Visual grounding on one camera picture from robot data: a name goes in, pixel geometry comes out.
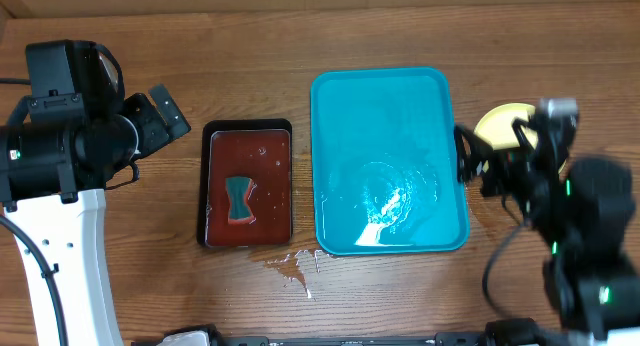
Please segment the yellow plate top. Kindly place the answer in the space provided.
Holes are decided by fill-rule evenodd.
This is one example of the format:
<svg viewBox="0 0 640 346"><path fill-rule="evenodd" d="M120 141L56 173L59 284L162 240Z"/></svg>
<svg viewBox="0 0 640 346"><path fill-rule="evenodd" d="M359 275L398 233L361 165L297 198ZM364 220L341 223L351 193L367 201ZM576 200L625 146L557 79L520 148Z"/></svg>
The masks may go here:
<svg viewBox="0 0 640 346"><path fill-rule="evenodd" d="M537 106L527 103L498 106L480 119L474 133L494 150L522 147L531 151L560 173L575 138L579 114L550 119L537 114Z"/></svg>

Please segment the wet sponge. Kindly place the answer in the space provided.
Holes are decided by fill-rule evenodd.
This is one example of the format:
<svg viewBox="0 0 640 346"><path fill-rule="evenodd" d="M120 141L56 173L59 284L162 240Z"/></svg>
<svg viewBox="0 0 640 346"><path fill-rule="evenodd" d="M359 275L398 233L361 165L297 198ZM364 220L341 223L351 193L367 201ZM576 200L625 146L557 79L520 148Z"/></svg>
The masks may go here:
<svg viewBox="0 0 640 346"><path fill-rule="evenodd" d="M254 181L246 176L233 176L225 179L229 201L228 222L230 224L249 224L255 220L249 199L255 187Z"/></svg>

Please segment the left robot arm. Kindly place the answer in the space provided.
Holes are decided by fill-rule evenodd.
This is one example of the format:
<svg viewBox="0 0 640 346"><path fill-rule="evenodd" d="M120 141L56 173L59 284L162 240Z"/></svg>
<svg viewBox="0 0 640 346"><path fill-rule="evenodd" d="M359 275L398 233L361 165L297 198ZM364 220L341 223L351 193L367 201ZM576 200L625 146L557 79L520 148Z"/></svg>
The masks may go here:
<svg viewBox="0 0 640 346"><path fill-rule="evenodd" d="M30 93L1 128L1 223L16 239L42 345L119 345L105 250L114 176L190 131L163 85L128 94L92 41L26 47Z"/></svg>

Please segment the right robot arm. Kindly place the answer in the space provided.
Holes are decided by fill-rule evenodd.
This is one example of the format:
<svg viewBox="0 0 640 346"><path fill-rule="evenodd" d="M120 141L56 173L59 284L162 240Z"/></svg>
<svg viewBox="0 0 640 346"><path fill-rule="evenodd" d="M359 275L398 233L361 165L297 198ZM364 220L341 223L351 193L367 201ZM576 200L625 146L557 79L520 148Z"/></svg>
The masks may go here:
<svg viewBox="0 0 640 346"><path fill-rule="evenodd" d="M495 149L470 129L453 131L458 179L481 178L485 197L513 198L520 229L537 231L551 251L545 293L564 333L543 331L501 307L487 345L624 345L639 338L639 275L623 250L635 213L631 170L605 157L569 156L578 118L534 114L515 119L517 146Z"/></svg>

